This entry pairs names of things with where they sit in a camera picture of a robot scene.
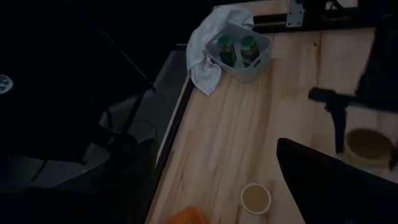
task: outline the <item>white cloth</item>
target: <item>white cloth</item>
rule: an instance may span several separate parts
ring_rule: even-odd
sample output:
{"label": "white cloth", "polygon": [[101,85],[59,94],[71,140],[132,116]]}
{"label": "white cloth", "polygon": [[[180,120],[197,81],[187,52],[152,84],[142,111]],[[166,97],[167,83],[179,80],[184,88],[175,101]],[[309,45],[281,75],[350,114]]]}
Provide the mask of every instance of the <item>white cloth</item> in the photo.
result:
{"label": "white cloth", "polygon": [[211,62],[205,45],[226,24],[233,23],[246,29],[253,28],[253,14],[238,6],[220,6],[195,29],[187,46],[187,69],[193,84],[210,95],[221,79],[221,68]]}

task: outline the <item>white storage bin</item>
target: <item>white storage bin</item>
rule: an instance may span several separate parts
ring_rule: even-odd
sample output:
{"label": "white storage bin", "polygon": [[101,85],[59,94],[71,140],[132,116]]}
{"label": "white storage bin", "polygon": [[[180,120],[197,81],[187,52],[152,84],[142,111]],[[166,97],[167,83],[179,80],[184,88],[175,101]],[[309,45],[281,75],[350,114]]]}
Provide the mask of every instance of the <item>white storage bin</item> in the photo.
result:
{"label": "white storage bin", "polygon": [[[220,58],[220,48],[217,45],[217,40],[223,36],[228,35],[234,44],[236,52],[236,63],[234,67],[224,64]],[[241,56],[240,41],[243,37],[250,35],[254,37],[259,47],[259,57],[253,61],[247,68],[243,65]],[[254,81],[271,62],[271,45],[272,41],[261,34],[247,30],[234,24],[227,24],[218,34],[216,34],[207,44],[206,51],[208,52],[214,63],[218,64],[223,70],[231,74],[233,77],[241,82],[249,83]]]}

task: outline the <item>glass jar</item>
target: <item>glass jar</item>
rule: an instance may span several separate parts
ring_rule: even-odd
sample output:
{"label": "glass jar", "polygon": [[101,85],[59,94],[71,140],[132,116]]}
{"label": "glass jar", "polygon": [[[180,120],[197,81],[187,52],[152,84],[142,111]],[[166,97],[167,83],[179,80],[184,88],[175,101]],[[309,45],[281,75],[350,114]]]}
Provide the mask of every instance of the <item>glass jar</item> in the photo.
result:
{"label": "glass jar", "polygon": [[234,67],[236,62],[236,54],[231,37],[224,35],[218,39],[217,44],[220,48],[221,61],[229,67]]}
{"label": "glass jar", "polygon": [[260,56],[259,47],[252,36],[245,36],[241,39],[241,55],[245,67],[250,66]]}

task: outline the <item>wooden tabletop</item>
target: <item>wooden tabletop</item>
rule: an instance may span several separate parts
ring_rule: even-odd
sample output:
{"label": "wooden tabletop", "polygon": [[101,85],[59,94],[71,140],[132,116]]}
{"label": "wooden tabletop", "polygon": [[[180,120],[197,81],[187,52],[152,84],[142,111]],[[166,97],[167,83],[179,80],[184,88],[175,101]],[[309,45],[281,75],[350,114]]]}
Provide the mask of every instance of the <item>wooden tabletop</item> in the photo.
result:
{"label": "wooden tabletop", "polygon": [[[194,89],[147,222],[163,223],[193,205],[210,223],[303,223],[277,162],[277,140],[335,156],[331,116],[308,100],[308,91],[319,86],[353,94],[373,35],[372,29],[267,35],[272,62],[257,80],[243,84],[223,74],[211,96]],[[348,110],[347,131],[373,128],[396,142],[397,124],[395,114]],[[381,175],[398,180],[396,173]],[[251,182],[271,191],[267,215],[249,215],[239,205]]]}

